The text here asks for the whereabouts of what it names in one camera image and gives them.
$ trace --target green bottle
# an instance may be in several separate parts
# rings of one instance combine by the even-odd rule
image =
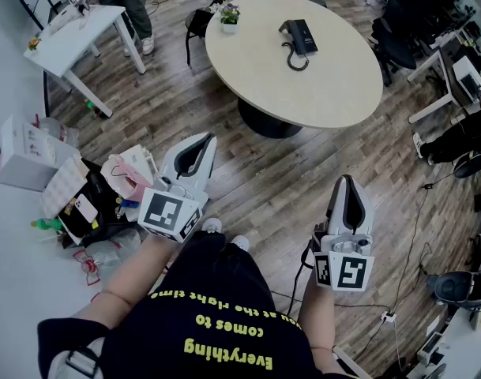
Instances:
[[[38,219],[32,222],[33,227],[38,227],[42,231],[54,229],[60,231],[63,228],[63,223],[59,219]]]

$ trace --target jeans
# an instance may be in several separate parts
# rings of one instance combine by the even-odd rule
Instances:
[[[126,12],[122,14],[122,19],[128,28],[131,38],[133,38],[135,32],[140,39],[145,39],[152,35],[152,25],[145,9],[145,0],[100,0],[100,4],[104,6],[122,6],[126,9]]]
[[[421,156],[431,156],[434,163],[447,163],[472,150],[481,151],[481,112],[469,115],[433,142],[421,145]]]

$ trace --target gray pants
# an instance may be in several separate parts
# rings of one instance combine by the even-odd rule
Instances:
[[[122,14],[122,19],[132,38],[135,32],[140,39],[151,36],[152,25],[145,9],[145,0],[100,0],[100,4],[105,6],[122,6],[126,9],[126,12]],[[128,18],[131,20],[133,27],[131,27]]]

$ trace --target buckle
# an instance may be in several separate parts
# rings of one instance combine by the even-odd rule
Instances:
[[[89,348],[79,347],[75,351],[70,351],[66,357],[65,364],[84,376],[93,379],[98,370],[99,359]]]

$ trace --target black table base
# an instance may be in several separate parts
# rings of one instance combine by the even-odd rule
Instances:
[[[259,111],[239,98],[239,112],[243,121],[256,133],[273,139],[283,139],[296,135],[301,126],[292,125]]]

